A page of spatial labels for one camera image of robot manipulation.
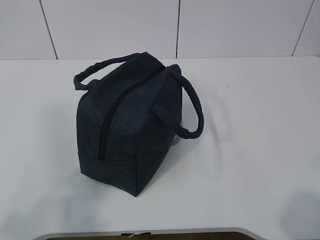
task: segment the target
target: tile grout line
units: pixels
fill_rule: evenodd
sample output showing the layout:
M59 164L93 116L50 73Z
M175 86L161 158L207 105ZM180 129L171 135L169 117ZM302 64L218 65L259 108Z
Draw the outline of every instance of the tile grout line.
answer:
M40 3L40 7L41 7L42 14L43 14L43 17L44 17L46 29L48 30L48 33L49 33L49 37L50 37L51 44L52 44L52 47L53 47L55 59L58 59L57 51L56 51L56 48L55 48L55 45L54 45L54 41L52 40L51 32L49 30L49 25L48 25L48 22L47 22L47 18L46 18L46 15L45 15L44 7L42 6L41 0L39 0L39 3Z
M178 58L178 40L179 40L179 25L180 25L180 7L181 7L181 0L178 3L178 23L176 27L176 46L175 46L175 58Z
M299 37L298 37L298 40L296 41L296 44L295 44L295 47L294 47L294 49L293 49L293 53L292 53L291 57L293 57L294 54L295 54L296 48L297 48L298 43L299 43L299 41L300 41L301 35L302 35L302 33L303 33L304 29L305 29L305 26L306 26L307 20L308 20L308 18L309 18L309 14L310 14L310 12L311 12L312 6L314 5L314 2L315 2L315 0L312 0L312 3L311 3L311 6L310 6L310 9L309 9L309 12L308 12L308 14L306 15L306 18L305 18L303 27L302 27L302 29L301 29L300 35L299 35Z

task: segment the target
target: zipper track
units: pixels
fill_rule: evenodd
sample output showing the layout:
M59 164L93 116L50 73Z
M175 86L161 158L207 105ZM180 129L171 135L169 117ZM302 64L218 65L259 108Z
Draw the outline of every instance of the zipper track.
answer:
M109 131L111 127L111 122L113 117L116 114L116 111L120 105L120 103L124 100L124 98L134 89L141 87L142 85L146 84L149 80L151 80L153 77L155 77L157 74L159 74L162 70L164 70L165 66L158 67L153 73L151 73L146 79L141 81L140 83L133 85L129 88L127 88L115 101L115 103L110 108L109 112L104 117L102 127L101 127L101 133L100 133L100 140L99 140L99 148L98 148L98 159L100 161L105 161L106 158L106 147L107 147L107 141L109 136Z

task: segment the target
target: dark floor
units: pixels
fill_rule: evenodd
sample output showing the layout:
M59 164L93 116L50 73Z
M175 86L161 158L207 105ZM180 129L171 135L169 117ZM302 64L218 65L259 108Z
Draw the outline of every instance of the dark floor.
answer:
M51 238L50 240L252 240L253 238L238 232L179 233L140 236L94 236Z

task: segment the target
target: bag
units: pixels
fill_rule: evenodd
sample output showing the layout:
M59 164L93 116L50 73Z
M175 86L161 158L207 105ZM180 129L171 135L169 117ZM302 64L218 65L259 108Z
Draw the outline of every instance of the bag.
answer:
M122 62L101 80L81 83ZM165 67L147 52L98 62L73 82L75 90L87 91L76 114L81 173L135 197L156 173L175 135L196 139L203 131L199 98L179 66ZM182 87L198 116L194 132L180 125Z

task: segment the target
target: white tile wall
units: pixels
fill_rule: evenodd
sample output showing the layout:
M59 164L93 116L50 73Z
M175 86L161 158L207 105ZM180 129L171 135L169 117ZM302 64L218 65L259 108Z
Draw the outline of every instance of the white tile wall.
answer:
M320 0L314 0L294 55L320 57Z
M0 1L0 59L56 59L39 0Z
M42 0L59 59L176 57L179 0Z
M312 0L181 0L178 57L291 56L311 4Z

